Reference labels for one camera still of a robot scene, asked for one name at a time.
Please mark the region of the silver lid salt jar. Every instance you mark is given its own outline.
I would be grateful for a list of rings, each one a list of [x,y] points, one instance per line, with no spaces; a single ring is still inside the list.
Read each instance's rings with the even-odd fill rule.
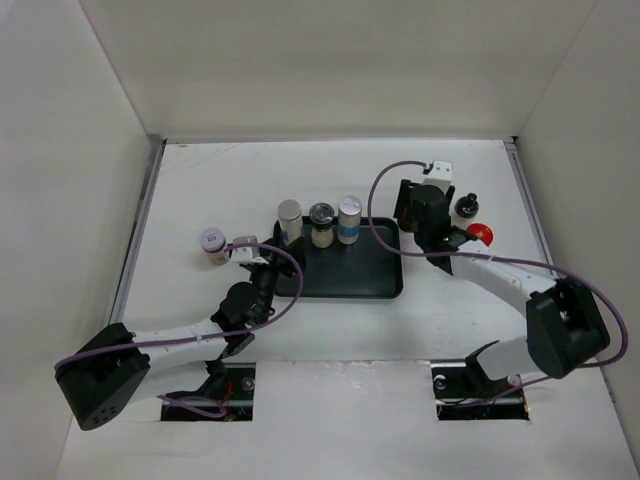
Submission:
[[[303,216],[301,205],[294,199],[283,200],[277,209],[281,238],[289,246],[303,236]]]

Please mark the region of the clear lid pepper shaker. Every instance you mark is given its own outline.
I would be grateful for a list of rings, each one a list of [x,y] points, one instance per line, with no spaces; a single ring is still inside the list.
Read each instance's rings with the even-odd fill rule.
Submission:
[[[316,248],[328,248],[334,239],[333,207],[325,202],[316,203],[309,210],[309,219],[311,222],[311,241]]]

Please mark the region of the white cap blue label bottle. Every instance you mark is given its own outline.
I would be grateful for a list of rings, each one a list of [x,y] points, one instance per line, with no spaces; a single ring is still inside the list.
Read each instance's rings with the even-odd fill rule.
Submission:
[[[355,196],[345,196],[338,205],[337,237],[344,245],[354,244],[359,237],[362,202]]]

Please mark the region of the red lid sauce jar front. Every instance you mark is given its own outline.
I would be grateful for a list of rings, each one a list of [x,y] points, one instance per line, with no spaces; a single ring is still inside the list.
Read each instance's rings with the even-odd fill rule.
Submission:
[[[486,224],[472,223],[467,227],[467,231],[482,241],[487,247],[489,247],[494,241],[494,233]]]

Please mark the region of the red lid sauce jar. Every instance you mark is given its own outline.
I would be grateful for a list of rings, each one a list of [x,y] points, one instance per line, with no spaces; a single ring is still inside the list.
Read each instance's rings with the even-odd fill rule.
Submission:
[[[405,233],[414,232],[414,225],[412,220],[398,219],[397,224],[398,224],[398,227]]]
[[[467,231],[482,241],[487,247],[489,247],[494,241],[494,233],[486,224],[472,223],[467,227]]]

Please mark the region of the white lid small spice jar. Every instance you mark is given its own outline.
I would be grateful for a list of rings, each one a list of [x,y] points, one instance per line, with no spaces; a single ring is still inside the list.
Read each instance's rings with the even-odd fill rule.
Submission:
[[[221,266],[229,261],[229,255],[225,252],[226,237],[221,229],[211,227],[203,230],[199,242],[202,250],[214,265]]]

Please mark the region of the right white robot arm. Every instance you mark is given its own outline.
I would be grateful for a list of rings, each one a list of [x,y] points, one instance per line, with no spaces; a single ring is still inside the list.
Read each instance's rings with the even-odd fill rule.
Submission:
[[[523,336],[493,341],[466,357],[463,380],[471,393],[487,395],[515,374],[541,372],[562,379],[609,346],[609,332],[583,283],[498,261],[477,236],[452,223],[451,195],[451,190],[404,180],[394,216],[433,266],[493,294],[526,323]]]

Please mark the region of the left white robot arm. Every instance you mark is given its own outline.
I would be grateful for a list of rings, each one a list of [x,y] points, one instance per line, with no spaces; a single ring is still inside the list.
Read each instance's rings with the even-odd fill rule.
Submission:
[[[219,395],[225,360],[248,347],[257,331],[284,316],[272,307],[278,279],[294,278],[299,287],[304,285],[304,250],[301,238],[291,244],[237,238],[223,252],[250,276],[229,288],[210,317],[151,331],[113,323],[60,360],[54,367],[55,380],[79,428],[99,428],[146,398],[187,408],[190,396]]]

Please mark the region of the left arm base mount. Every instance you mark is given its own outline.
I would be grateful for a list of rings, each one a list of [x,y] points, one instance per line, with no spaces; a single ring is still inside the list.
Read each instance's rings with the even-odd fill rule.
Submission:
[[[227,363],[225,373],[209,376],[198,389],[167,394],[191,410],[163,402],[161,422],[250,422],[256,388],[255,363]]]

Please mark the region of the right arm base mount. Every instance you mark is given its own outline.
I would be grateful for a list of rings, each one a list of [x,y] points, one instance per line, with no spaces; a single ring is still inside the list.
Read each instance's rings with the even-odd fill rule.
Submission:
[[[509,393],[522,383],[521,377],[490,380],[478,363],[479,353],[492,345],[489,343],[464,359],[431,363],[435,410],[440,421],[529,420],[524,393]]]

